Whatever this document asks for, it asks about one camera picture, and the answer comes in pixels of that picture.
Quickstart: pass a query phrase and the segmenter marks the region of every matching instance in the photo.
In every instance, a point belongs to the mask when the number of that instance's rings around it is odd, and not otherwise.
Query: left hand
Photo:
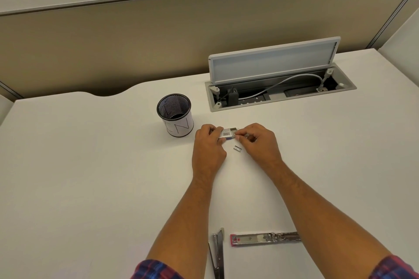
[[[192,154],[193,180],[212,185],[227,156],[222,147],[225,138],[218,139],[222,131],[223,127],[216,128],[211,124],[205,124],[196,131]]]

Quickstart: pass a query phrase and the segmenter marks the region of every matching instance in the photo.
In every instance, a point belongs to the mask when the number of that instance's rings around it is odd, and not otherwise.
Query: white desk surface
[[[358,89],[214,113],[208,74],[113,97],[18,100],[0,127],[0,278],[128,279],[191,181],[204,123],[275,131],[298,175],[419,269],[419,88],[373,49],[335,62]],[[170,93],[192,102],[184,138],[156,114]],[[225,228],[226,279],[322,278],[302,244],[230,247],[232,233],[295,230],[273,184],[234,144],[224,145],[209,213],[210,233]]]

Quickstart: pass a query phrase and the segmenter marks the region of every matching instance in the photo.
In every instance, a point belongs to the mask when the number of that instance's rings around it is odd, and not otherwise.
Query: forearm
[[[185,279],[204,277],[208,254],[208,212],[212,183],[192,180],[160,231],[147,259],[164,262]]]
[[[267,172],[280,192],[305,248],[326,279],[368,278],[388,251],[284,163]]]

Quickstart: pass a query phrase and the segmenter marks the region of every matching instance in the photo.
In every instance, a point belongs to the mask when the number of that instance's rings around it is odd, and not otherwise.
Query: outlet box lid
[[[248,49],[208,57],[212,85],[327,68],[340,37]]]

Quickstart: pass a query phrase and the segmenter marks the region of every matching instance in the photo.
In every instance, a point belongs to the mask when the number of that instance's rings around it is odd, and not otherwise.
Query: mesh pen holder
[[[157,104],[157,115],[166,125],[167,132],[174,137],[183,137],[194,128],[191,101],[182,94],[170,94]]]

